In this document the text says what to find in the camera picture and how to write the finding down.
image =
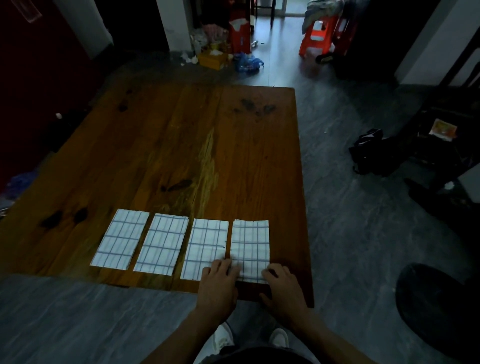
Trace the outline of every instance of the table top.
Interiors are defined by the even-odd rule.
[[[172,276],[133,271],[147,228],[128,270],[90,266],[118,208],[190,217]],[[112,86],[0,223],[2,270],[195,293],[180,279],[193,218],[269,220],[270,261],[313,307],[294,89]],[[245,300],[269,289],[237,284]]]

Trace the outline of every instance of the shoe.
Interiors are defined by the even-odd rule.
[[[226,322],[216,328],[212,336],[212,342],[215,354],[219,354],[220,350],[226,346],[235,345],[232,330],[230,330],[230,326]]]
[[[268,343],[280,348],[288,348],[288,335],[284,329],[276,328],[270,335]]]

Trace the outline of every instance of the person's right arm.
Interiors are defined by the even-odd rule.
[[[260,294],[269,312],[292,331],[322,364],[376,364],[330,331],[321,318],[307,307],[297,278],[287,267],[272,263],[262,275],[272,291],[271,300]]]

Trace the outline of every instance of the folded cloth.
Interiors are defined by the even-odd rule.
[[[301,26],[302,34],[307,32],[308,27],[324,16],[332,17],[343,10],[343,0],[313,0],[307,4],[305,19]]]

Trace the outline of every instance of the red plastic stool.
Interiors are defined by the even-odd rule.
[[[322,22],[321,30],[314,30],[313,26],[315,22],[312,23],[305,33],[305,37],[302,40],[299,54],[304,57],[307,52],[307,48],[321,48],[322,54],[326,54],[330,51],[330,46],[332,45],[332,35],[336,28],[338,22],[338,15],[332,16],[331,18],[325,16],[320,18],[319,21]]]

